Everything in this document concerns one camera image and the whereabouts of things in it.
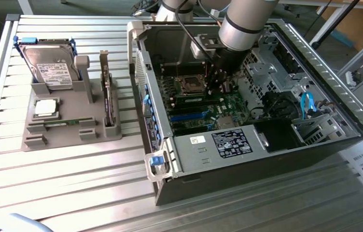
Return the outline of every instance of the hard drive label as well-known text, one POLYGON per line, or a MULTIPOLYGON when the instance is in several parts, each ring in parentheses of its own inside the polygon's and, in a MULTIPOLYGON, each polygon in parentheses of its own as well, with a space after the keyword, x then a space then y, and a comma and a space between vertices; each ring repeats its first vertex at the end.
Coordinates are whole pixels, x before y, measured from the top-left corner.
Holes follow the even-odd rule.
POLYGON ((42 77, 48 86, 72 84, 72 77, 66 63, 38 64, 42 77))
POLYGON ((252 153, 245 133, 241 129, 212 134, 223 158, 252 153))

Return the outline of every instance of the metal slotted table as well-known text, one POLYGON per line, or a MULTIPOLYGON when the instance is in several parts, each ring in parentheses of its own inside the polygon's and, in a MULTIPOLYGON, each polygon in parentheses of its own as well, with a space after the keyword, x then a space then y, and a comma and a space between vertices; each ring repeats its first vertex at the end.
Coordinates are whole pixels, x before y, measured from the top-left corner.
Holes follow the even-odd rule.
POLYGON ((363 184, 338 155, 316 166, 155 206, 127 61, 127 24, 149 17, 10 16, 0 41, 0 214, 19 213, 56 232, 362 231, 363 184), (120 85, 120 141, 22 152, 31 72, 12 38, 74 37, 102 73, 99 52, 120 85))

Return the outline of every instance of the warning label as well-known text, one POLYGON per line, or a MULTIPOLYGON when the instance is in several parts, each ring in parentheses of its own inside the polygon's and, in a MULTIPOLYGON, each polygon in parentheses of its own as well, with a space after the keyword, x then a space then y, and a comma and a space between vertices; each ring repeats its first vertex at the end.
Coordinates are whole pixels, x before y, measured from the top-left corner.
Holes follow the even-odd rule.
POLYGON ((72 77, 66 63, 38 64, 42 77, 48 86, 63 86, 72 84, 72 77))
POLYGON ((223 158, 253 152, 245 133, 241 129, 212 134, 223 158))

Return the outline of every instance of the hard drive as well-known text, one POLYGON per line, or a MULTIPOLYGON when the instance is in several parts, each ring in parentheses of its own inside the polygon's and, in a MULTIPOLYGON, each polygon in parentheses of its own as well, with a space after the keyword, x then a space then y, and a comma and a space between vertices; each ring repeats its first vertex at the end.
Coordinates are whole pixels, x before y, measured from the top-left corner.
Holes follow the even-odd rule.
POLYGON ((71 89, 74 81, 82 80, 75 66, 75 41, 15 38, 15 46, 34 74, 34 83, 46 83, 48 89, 71 89))

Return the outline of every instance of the floor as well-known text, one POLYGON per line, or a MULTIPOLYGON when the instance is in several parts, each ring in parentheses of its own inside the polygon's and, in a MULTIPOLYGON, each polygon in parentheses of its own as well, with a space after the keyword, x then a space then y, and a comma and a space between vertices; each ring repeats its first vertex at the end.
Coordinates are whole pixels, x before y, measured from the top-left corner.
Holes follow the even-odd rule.
MULTIPOLYGON (((60 0, 32 0, 32 3, 38 15, 131 15, 136 0, 70 0, 68 4, 60 4, 60 0)), ((196 9, 195 12, 201 16, 204 15, 200 9, 196 9)), ((18 0, 0 0, 0 34, 7 14, 23 14, 18 0)), ((284 5, 280 4, 272 17, 283 18, 305 34, 318 16, 316 7, 292 5, 290 9, 285 10, 284 5)), ((313 38, 324 23, 325 20, 320 18, 306 35, 308 40, 313 38)), ((358 51, 329 37, 318 52, 337 71, 358 51)))

